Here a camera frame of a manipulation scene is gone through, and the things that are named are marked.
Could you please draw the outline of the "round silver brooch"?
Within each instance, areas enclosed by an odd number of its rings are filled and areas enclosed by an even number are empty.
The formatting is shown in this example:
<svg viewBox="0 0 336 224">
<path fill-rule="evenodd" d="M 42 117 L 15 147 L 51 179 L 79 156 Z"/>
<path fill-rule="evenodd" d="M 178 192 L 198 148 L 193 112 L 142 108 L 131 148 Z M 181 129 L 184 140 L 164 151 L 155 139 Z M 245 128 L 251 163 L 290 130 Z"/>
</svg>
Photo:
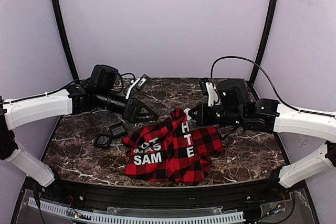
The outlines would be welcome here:
<svg viewBox="0 0 336 224">
<path fill-rule="evenodd" d="M 109 138 L 106 136 L 100 136 L 97 140 L 99 145 L 107 145 Z"/>
</svg>

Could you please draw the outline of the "black front frame rail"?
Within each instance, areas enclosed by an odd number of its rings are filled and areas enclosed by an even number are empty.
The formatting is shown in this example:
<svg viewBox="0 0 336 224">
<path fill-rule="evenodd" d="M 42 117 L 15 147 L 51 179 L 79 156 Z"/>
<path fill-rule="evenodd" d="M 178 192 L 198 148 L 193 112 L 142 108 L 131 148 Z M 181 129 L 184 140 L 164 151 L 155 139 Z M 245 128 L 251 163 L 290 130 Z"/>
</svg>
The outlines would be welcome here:
<svg viewBox="0 0 336 224">
<path fill-rule="evenodd" d="M 75 205 L 83 209 L 108 207 L 187 209 L 251 204 L 266 186 L 265 179 L 245 183 L 196 187 L 131 187 L 65 181 Z"/>
</svg>

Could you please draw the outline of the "black vertical frame post right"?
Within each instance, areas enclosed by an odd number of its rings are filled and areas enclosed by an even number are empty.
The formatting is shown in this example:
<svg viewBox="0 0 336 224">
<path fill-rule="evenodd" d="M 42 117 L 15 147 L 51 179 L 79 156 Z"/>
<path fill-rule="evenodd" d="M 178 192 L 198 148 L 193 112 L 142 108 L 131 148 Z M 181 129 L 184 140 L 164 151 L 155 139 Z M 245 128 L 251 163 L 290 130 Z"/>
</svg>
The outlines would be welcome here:
<svg viewBox="0 0 336 224">
<path fill-rule="evenodd" d="M 264 53 L 266 50 L 266 46 L 267 46 L 267 42 L 268 42 L 268 38 L 269 38 L 271 26 L 272 26 L 272 21 L 273 21 L 275 10 L 276 10 L 276 4 L 277 4 L 277 0 L 269 0 L 267 15 L 265 18 L 265 24 L 264 24 L 264 28 L 262 31 L 262 36 L 260 39 L 258 51 L 256 54 L 256 59 L 255 59 L 255 63 L 259 66 L 262 62 L 262 59 L 264 57 Z"/>
</svg>

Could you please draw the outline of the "red black plaid shirt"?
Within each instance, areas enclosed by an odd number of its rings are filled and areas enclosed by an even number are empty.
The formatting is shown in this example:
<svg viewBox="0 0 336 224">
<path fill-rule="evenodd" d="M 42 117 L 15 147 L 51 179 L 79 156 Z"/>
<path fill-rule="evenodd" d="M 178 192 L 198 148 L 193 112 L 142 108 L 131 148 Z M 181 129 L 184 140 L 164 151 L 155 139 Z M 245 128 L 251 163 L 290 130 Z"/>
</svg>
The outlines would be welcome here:
<svg viewBox="0 0 336 224">
<path fill-rule="evenodd" d="M 135 130 L 122 143 L 127 148 L 126 176 L 189 186 L 196 186 L 207 177 L 211 154 L 224 149 L 216 127 L 191 130 L 181 108 L 159 123 Z"/>
</svg>

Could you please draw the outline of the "small black open box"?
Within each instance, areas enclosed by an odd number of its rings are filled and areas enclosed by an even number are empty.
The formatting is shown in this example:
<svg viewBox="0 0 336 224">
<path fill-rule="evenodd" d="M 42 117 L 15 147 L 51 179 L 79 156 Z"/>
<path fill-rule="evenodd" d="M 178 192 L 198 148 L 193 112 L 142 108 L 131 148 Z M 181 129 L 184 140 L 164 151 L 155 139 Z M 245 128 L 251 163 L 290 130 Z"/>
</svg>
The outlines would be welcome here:
<svg viewBox="0 0 336 224">
<path fill-rule="evenodd" d="M 108 149 L 111 145 L 111 136 L 107 134 L 98 134 L 93 143 L 94 147 Z"/>
</svg>

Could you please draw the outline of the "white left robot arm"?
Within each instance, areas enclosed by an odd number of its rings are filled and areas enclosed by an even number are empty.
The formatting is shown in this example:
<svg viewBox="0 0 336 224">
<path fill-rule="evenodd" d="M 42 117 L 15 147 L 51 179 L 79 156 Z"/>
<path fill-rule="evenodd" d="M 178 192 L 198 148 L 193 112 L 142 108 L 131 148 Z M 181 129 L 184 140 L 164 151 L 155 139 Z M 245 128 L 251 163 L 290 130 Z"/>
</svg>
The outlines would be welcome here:
<svg viewBox="0 0 336 224">
<path fill-rule="evenodd" d="M 34 155 L 32 148 L 24 147 L 26 140 L 21 140 L 25 133 L 31 132 L 46 146 L 42 138 L 47 131 L 41 128 L 42 121 L 96 109 L 119 114 L 130 123 L 158 119 L 148 105 L 131 96 L 132 91 L 142 90 L 149 80 L 147 75 L 133 80 L 126 95 L 113 91 L 116 79 L 122 79 L 118 69 L 99 64 L 94 66 L 90 77 L 71 81 L 55 91 L 1 100 L 1 160 L 17 167 L 41 187 L 48 188 L 57 181 L 56 173 Z"/>
</svg>

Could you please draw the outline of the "black vertical frame post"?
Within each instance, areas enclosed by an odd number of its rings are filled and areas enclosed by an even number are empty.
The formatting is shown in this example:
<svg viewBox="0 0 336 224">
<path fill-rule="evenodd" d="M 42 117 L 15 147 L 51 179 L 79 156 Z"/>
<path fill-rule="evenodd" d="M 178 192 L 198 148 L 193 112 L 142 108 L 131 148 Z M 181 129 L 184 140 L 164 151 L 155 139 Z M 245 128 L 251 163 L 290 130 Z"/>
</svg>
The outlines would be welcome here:
<svg viewBox="0 0 336 224">
<path fill-rule="evenodd" d="M 68 68 L 70 70 L 71 76 L 73 80 L 76 80 L 79 78 L 78 71 L 75 66 L 75 62 L 71 53 L 70 49 L 70 44 L 69 40 L 67 37 L 67 32 L 65 29 L 65 24 L 61 12 L 61 7 L 60 7 L 60 0 L 51 0 L 53 11 L 54 11 L 54 16 L 55 16 L 55 21 L 57 24 L 58 28 L 58 33 L 59 37 L 61 40 L 62 48 L 64 50 L 65 58 L 67 61 Z"/>
<path fill-rule="evenodd" d="M 273 21 L 275 10 L 276 10 L 276 4 L 277 4 L 277 0 L 269 0 L 267 15 L 265 18 L 265 24 L 264 24 L 264 28 L 262 31 L 262 36 L 260 39 L 258 51 L 256 54 L 256 59 L 255 59 L 255 63 L 259 66 L 262 62 L 262 59 L 264 57 L 264 53 L 266 50 L 266 46 L 267 46 L 267 42 L 268 42 L 268 38 L 269 38 L 271 26 L 272 26 L 272 21 Z"/>
</svg>

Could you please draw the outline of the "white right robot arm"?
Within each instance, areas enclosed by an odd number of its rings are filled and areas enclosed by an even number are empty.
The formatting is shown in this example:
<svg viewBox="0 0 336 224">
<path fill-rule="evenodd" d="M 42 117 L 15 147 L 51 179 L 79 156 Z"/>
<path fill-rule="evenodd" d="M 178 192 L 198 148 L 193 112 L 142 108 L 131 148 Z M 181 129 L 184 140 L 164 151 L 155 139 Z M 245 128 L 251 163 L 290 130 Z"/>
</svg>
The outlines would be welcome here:
<svg viewBox="0 0 336 224">
<path fill-rule="evenodd" d="M 200 80 L 207 102 L 188 111 L 198 126 L 240 126 L 265 133 L 292 133 L 317 137 L 324 143 L 311 154 L 274 169 L 267 189 L 292 187 L 319 172 L 335 167 L 335 113 L 294 108 L 283 101 L 258 99 L 253 102 L 243 79 L 225 79 L 214 85 Z"/>
</svg>

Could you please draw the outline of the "black vertical frame post left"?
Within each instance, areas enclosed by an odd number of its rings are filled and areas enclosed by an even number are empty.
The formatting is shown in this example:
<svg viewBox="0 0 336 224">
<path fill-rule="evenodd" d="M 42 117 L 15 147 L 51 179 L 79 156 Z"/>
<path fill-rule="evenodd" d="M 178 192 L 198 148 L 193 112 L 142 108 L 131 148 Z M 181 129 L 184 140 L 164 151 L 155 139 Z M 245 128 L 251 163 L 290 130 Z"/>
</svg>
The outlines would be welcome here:
<svg viewBox="0 0 336 224">
<path fill-rule="evenodd" d="M 65 24 L 61 12 L 61 7 L 60 7 L 60 0 L 51 0 L 53 11 L 54 11 L 54 16 L 55 16 L 55 21 L 57 24 L 58 28 L 58 33 L 59 37 L 61 40 L 62 48 L 64 50 L 65 58 L 67 61 L 68 68 L 70 70 L 71 76 L 73 80 L 76 80 L 79 78 L 78 71 L 75 66 L 75 62 L 71 53 L 70 49 L 70 44 L 69 40 L 67 37 L 67 32 L 65 29 Z"/>
</svg>

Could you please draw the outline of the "small black box lid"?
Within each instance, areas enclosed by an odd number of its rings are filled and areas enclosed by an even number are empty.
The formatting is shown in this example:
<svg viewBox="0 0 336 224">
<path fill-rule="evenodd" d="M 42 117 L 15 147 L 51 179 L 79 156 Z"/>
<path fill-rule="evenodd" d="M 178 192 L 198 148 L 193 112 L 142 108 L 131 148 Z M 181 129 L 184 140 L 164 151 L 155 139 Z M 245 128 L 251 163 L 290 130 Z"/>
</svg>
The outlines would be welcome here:
<svg viewBox="0 0 336 224">
<path fill-rule="evenodd" d="M 121 138 L 128 133 L 122 122 L 110 125 L 109 130 L 113 138 Z"/>
</svg>

